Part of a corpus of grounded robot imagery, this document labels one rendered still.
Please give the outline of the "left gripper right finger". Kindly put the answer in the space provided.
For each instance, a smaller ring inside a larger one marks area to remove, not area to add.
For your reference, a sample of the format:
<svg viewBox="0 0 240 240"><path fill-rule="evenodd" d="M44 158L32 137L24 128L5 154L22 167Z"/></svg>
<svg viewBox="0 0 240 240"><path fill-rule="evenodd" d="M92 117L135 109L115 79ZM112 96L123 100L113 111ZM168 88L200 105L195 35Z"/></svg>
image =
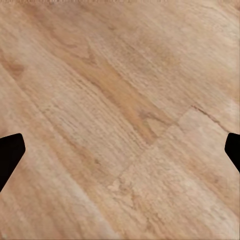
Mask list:
<svg viewBox="0 0 240 240"><path fill-rule="evenodd" d="M224 150L240 172L240 134L229 133Z"/></svg>

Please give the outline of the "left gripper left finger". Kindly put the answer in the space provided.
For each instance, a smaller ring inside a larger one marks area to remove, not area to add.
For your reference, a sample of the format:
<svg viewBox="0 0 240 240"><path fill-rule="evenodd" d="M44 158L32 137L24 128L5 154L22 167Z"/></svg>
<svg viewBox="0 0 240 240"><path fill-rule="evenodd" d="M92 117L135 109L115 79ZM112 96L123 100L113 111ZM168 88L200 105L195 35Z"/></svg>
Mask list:
<svg viewBox="0 0 240 240"><path fill-rule="evenodd" d="M26 152L21 133L0 138L0 192Z"/></svg>

